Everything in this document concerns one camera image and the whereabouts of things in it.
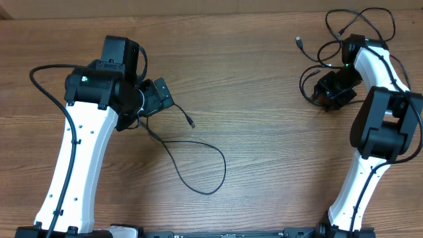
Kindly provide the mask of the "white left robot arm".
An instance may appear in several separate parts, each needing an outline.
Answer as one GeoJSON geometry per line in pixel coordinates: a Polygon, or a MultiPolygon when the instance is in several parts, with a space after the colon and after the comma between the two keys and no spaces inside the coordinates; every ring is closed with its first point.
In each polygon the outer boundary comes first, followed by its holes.
{"type": "Polygon", "coordinates": [[[141,237],[130,225],[95,229],[94,204],[108,141],[174,104],[164,79],[137,73],[144,49],[136,42],[107,36],[102,55],[87,66],[74,65],[65,80],[65,127],[53,179],[33,225],[16,237],[141,237]]]}

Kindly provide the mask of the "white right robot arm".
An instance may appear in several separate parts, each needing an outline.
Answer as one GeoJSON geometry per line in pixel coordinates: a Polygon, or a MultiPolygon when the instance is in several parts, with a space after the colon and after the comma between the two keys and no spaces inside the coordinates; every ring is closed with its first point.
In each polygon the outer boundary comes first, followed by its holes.
{"type": "Polygon", "coordinates": [[[362,219],[385,171],[404,163],[398,157],[408,150],[416,130],[422,129],[422,95],[401,82],[382,40],[352,34],[340,42],[341,67],[333,67],[314,87],[312,99],[327,109],[339,109],[364,83],[367,96],[350,130],[354,157],[346,179],[315,237],[375,237],[362,219]]]}

